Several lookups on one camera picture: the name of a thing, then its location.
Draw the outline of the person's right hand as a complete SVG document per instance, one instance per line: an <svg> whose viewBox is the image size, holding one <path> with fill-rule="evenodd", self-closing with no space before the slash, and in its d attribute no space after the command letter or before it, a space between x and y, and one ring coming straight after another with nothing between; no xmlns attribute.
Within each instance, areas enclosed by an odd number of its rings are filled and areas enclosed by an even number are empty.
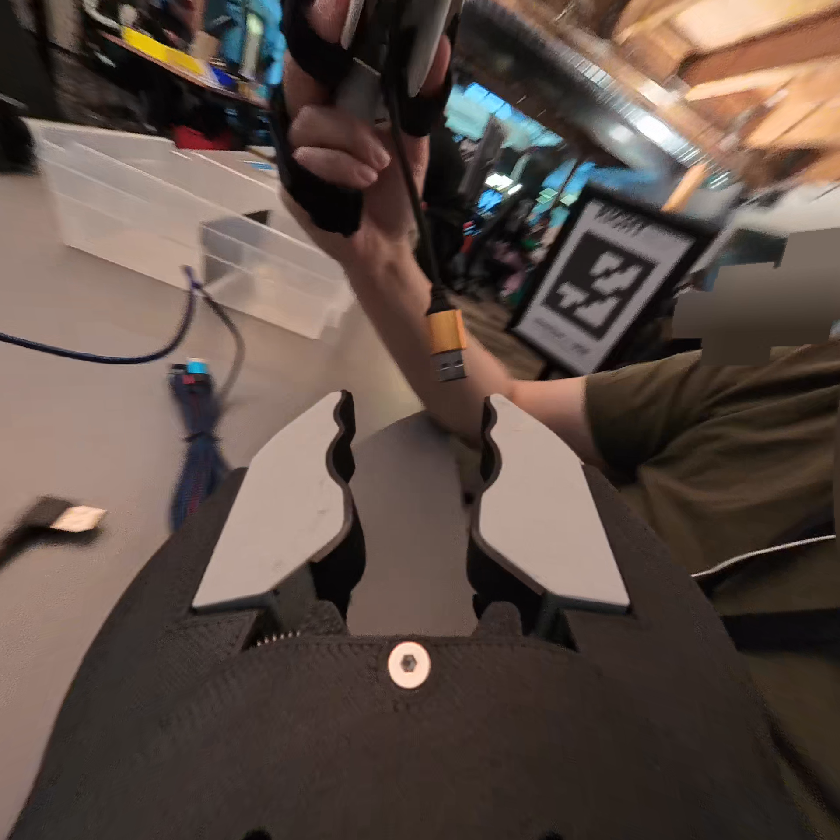
<svg viewBox="0 0 840 840"><path fill-rule="evenodd" d="M386 128L333 104L332 93L285 57L283 92L290 114L289 142L294 160L335 186L362 192L360 226L352 237L328 233L287 193L287 210L311 240L345 269L378 267L386 257L414 256L417 223L393 139Z"/></svg>

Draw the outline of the black framed tag sign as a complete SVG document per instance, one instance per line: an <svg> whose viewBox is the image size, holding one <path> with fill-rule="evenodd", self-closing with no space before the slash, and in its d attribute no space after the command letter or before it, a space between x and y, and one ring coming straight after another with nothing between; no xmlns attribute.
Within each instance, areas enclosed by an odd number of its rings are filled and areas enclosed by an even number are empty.
<svg viewBox="0 0 840 840"><path fill-rule="evenodd" d="M507 331L552 371L616 364L706 252L719 227L586 185Z"/></svg>

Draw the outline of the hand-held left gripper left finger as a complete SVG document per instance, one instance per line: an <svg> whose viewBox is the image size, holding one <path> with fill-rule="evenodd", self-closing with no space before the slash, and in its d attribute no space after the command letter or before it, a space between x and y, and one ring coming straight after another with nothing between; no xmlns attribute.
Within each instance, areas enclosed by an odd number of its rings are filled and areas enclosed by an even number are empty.
<svg viewBox="0 0 840 840"><path fill-rule="evenodd" d="M350 482L354 399L331 392L252 458L196 589L198 613L305 614L317 600L345 614L365 569Z"/></svg>

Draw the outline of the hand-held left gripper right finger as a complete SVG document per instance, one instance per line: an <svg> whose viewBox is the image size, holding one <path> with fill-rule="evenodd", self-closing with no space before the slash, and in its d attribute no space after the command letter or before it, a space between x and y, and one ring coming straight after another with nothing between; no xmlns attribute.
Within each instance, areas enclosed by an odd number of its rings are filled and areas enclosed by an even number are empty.
<svg viewBox="0 0 840 840"><path fill-rule="evenodd" d="M584 466L505 396L486 399L476 548L551 606L627 614L631 599Z"/></svg>

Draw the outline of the ribbed silver ventilation duct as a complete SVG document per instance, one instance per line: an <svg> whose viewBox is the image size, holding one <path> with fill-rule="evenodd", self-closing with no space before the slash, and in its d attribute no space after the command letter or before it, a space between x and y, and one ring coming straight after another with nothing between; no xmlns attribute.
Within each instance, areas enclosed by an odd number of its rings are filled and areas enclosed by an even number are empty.
<svg viewBox="0 0 840 840"><path fill-rule="evenodd" d="M712 189L739 179L733 163L658 116L615 74L497 2L464 2L455 52L466 74L514 109L628 170L664 176L704 164Z"/></svg>

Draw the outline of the person's right forearm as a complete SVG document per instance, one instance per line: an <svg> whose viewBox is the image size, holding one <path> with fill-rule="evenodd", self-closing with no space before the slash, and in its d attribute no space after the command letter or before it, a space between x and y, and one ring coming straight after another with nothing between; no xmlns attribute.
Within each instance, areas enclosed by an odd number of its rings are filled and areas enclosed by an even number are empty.
<svg viewBox="0 0 840 840"><path fill-rule="evenodd" d="M384 227L364 215L352 238L339 238L339 262L364 313L431 417L477 448L485 400L499 394L555 433L585 464L604 468L586 415L584 377L518 381L468 335L466 378L439 380L426 317L432 288L414 257L413 232L412 222Z"/></svg>

